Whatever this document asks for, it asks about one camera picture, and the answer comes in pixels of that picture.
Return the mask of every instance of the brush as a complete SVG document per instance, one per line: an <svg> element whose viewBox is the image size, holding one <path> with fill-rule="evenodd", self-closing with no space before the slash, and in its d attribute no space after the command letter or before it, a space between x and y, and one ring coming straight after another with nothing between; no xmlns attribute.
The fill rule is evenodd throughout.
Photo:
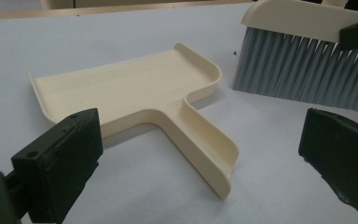
<svg viewBox="0 0 358 224"><path fill-rule="evenodd" d="M358 11L261 0L242 23L234 90L358 111Z"/></svg>

